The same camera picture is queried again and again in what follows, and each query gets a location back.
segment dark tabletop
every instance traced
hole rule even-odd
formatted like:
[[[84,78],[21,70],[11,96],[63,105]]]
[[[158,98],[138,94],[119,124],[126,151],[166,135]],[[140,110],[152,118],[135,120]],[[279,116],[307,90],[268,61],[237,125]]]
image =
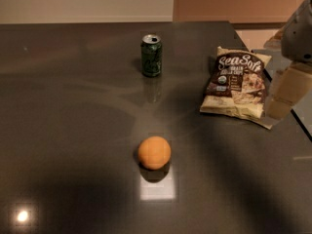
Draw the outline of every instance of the dark tabletop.
[[[140,73],[161,36],[163,73]],[[272,130],[199,112],[228,22],[0,26],[0,233],[305,233],[312,145],[290,114]],[[138,165],[140,142],[172,147]],[[29,219],[17,221],[21,211]]]

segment wall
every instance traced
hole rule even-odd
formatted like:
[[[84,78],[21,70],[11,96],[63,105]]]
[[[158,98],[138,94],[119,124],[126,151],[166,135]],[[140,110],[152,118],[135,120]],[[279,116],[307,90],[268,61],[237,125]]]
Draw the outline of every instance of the wall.
[[[174,0],[0,0],[0,23],[170,21]]]
[[[303,0],[175,0],[174,20],[284,22]]]

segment bright light spot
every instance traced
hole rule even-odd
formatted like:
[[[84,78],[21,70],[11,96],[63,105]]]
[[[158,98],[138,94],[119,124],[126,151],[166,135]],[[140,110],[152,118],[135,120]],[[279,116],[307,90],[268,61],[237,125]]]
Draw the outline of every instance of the bright light spot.
[[[18,221],[19,222],[25,222],[28,220],[28,212],[22,211],[18,214]]]
[[[140,178],[140,200],[173,200],[176,197],[173,166],[166,177],[157,183],[150,183]]]

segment brown chip bag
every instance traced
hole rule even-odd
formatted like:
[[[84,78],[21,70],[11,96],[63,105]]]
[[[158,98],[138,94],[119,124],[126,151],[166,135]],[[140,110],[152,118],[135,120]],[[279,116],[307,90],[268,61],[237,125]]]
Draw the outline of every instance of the brown chip bag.
[[[206,89],[201,112],[261,122],[266,89],[263,69],[270,56],[217,48],[214,73]]]

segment soda can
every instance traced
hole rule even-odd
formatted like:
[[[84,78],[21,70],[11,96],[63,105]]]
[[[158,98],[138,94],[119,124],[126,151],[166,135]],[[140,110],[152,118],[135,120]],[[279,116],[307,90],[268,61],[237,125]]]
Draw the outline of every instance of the soda can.
[[[162,72],[163,44],[158,35],[148,34],[142,39],[141,62],[142,74],[147,77],[156,77]]]

